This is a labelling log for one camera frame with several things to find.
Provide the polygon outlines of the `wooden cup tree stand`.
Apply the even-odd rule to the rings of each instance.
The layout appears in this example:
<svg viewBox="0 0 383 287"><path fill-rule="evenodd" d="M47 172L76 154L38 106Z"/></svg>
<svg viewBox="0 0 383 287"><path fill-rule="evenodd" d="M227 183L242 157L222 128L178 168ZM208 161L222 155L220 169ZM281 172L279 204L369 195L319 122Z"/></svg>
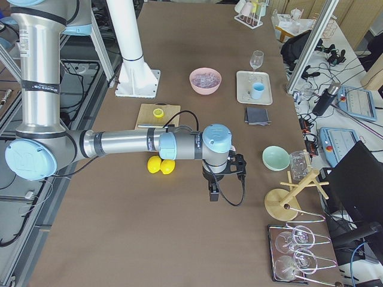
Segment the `wooden cup tree stand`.
<svg viewBox="0 0 383 287"><path fill-rule="evenodd" d="M307 213L304 212L296 199L296 196L307 187L316 187L317 190L323 195L325 199L329 196L323 189L323 186L328 185L329 182L318 182L317 176L320 174L319 170L311 170L299 183L294 184L292 182L291 172L287 172L288 182L280 182L281 185L289 187L289 191L276 188L270 190L265 196L265 208L268 214L282 222L292 221L298 214Z"/></svg>

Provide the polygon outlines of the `pile of clear ice cubes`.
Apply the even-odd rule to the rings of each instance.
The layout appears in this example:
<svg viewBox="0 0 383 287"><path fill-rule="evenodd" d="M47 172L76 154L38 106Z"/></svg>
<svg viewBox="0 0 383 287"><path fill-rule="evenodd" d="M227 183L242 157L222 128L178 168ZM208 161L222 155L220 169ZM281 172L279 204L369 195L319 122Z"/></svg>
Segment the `pile of clear ice cubes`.
<svg viewBox="0 0 383 287"><path fill-rule="evenodd" d="M220 78L213 72L206 72L202 74L196 74L191 82L200 88L213 88L220 83Z"/></svg>

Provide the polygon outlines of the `white cup rack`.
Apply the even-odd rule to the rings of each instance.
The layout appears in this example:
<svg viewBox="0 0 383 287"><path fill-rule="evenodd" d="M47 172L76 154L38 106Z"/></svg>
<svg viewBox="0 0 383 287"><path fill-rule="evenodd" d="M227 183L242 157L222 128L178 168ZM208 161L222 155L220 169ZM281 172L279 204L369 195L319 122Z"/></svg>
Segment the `white cup rack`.
<svg viewBox="0 0 383 287"><path fill-rule="evenodd" d="M268 1L246 1L239 0L235 5L237 15L234 19L250 29L255 29L263 25L261 18L266 15Z"/></svg>

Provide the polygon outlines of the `green bowl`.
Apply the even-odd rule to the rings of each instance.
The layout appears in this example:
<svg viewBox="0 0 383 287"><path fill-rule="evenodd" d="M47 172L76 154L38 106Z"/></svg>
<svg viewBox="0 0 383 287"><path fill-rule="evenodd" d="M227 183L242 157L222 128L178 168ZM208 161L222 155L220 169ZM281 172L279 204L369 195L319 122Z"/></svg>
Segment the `green bowl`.
<svg viewBox="0 0 383 287"><path fill-rule="evenodd" d="M280 146L268 146L262 153L263 164L272 171L282 171L290 165L289 153Z"/></svg>

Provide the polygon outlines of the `yellow lemon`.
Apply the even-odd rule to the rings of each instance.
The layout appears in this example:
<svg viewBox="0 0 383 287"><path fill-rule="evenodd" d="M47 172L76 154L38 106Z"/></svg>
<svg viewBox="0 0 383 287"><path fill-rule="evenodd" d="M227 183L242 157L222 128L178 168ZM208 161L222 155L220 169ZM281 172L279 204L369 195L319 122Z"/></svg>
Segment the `yellow lemon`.
<svg viewBox="0 0 383 287"><path fill-rule="evenodd" d="M164 175L168 175L172 173L175 169L175 161L174 160L163 160L160 164L160 171Z"/></svg>
<svg viewBox="0 0 383 287"><path fill-rule="evenodd" d="M162 159L158 156L152 156L147 161L147 170L150 173L157 173L160 170Z"/></svg>

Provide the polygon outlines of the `glass jar on stand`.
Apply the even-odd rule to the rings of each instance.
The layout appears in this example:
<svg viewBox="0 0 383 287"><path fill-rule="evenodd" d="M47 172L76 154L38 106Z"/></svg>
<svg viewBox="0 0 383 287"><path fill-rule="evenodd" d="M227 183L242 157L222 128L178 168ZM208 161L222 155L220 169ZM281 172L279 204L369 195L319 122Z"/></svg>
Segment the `glass jar on stand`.
<svg viewBox="0 0 383 287"><path fill-rule="evenodd" d="M309 154L307 151L295 151L290 154L290 169L295 181L302 180L311 168Z"/></svg>

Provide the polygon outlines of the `cream rabbit tray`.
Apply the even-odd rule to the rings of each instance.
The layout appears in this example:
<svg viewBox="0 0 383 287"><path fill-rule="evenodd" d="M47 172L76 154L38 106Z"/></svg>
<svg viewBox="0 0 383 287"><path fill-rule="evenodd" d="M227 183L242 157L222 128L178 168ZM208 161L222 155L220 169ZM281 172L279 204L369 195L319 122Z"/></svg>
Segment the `cream rabbit tray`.
<svg viewBox="0 0 383 287"><path fill-rule="evenodd" d="M237 71L236 98L239 103L271 105L269 75L265 72Z"/></svg>

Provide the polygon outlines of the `bamboo cutting board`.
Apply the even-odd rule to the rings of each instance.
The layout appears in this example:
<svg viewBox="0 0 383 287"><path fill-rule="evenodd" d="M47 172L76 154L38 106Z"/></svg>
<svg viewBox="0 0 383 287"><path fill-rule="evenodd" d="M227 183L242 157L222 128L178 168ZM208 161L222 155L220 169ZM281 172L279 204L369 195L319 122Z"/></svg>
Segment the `bamboo cutting board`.
<svg viewBox="0 0 383 287"><path fill-rule="evenodd" d="M179 105L143 103L139 109L135 129L163 127L180 110Z"/></svg>

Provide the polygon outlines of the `half lemon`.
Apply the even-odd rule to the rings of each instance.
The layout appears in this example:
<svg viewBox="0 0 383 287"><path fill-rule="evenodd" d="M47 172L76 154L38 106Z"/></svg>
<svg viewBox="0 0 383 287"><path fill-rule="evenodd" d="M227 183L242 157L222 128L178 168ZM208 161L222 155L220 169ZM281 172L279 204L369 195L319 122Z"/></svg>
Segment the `half lemon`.
<svg viewBox="0 0 383 287"><path fill-rule="evenodd" d="M164 117L164 115L165 115L165 112L162 108L156 108L153 110L153 116L155 118L162 118Z"/></svg>

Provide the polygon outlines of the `upside-down wine glass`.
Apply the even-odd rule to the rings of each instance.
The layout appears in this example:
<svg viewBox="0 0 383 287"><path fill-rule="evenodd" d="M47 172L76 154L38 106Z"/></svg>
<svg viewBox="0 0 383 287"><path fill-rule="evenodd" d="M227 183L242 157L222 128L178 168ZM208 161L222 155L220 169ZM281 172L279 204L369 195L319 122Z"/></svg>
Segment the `upside-down wine glass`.
<svg viewBox="0 0 383 287"><path fill-rule="evenodd" d="M298 249L293 252L293 255L278 257L273 266L278 279L290 282L303 279L304 274L314 274L318 268L318 262L310 250Z"/></svg>
<svg viewBox="0 0 383 287"><path fill-rule="evenodd" d="M292 255L300 248L310 249L315 243L312 230L302 225L280 232L275 239L275 247L282 254Z"/></svg>

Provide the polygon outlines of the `steel muddler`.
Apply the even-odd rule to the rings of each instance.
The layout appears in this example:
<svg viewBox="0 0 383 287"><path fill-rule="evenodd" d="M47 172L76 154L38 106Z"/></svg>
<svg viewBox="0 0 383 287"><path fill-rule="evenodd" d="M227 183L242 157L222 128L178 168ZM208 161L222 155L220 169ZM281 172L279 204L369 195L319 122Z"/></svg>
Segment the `steel muddler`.
<svg viewBox="0 0 383 287"><path fill-rule="evenodd" d="M153 124L138 124L137 125L137 128L140 128L140 129L145 129L145 128L156 128L157 126L156 125L153 125Z"/></svg>

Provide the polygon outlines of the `metal glass rack tray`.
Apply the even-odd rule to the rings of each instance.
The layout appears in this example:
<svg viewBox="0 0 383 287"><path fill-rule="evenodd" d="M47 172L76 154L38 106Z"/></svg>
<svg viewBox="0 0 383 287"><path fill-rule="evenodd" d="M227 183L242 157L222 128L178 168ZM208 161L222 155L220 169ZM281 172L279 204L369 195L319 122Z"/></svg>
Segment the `metal glass rack tray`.
<svg viewBox="0 0 383 287"><path fill-rule="evenodd" d="M335 260L314 253L314 248L331 243L331 239L315 234L308 227L268 226L269 254L272 280L279 283L341 286L339 282L325 282L310 278L320 270L338 266Z"/></svg>

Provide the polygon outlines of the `black water bottle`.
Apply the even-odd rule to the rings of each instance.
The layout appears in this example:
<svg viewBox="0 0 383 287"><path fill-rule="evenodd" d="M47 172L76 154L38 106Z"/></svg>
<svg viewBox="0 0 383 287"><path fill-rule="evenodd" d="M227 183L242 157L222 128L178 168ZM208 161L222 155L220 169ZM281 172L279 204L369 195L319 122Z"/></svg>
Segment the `black water bottle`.
<svg viewBox="0 0 383 287"><path fill-rule="evenodd" d="M332 82L330 86L325 89L319 98L319 101L314 106L312 113L316 116L322 116L334 98L338 95L338 91L341 88L341 84L338 82Z"/></svg>

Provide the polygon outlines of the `black bag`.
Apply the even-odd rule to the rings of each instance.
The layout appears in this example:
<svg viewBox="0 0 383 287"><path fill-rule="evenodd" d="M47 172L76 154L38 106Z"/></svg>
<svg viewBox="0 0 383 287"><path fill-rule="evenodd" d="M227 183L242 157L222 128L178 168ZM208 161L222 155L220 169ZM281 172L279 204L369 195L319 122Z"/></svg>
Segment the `black bag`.
<svg viewBox="0 0 383 287"><path fill-rule="evenodd" d="M288 39L281 48L283 62L291 66L299 59L306 42L311 34L311 30L307 30L295 37Z"/></svg>

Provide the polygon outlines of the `aluminium frame post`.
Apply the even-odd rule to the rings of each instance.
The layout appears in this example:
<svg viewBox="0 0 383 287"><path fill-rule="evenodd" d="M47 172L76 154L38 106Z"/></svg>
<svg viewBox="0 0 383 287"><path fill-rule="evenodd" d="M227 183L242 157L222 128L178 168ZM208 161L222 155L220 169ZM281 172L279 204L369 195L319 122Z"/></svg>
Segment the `aluminium frame post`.
<svg viewBox="0 0 383 287"><path fill-rule="evenodd" d="M318 16L318 19L315 22L313 29L311 30L308 40L286 86L286 92L288 94L293 94L293 91L301 79L305 67L309 63L309 60L314 52L314 48L317 46L318 41L321 38L338 2L339 0L327 0L324 3L320 15Z"/></svg>

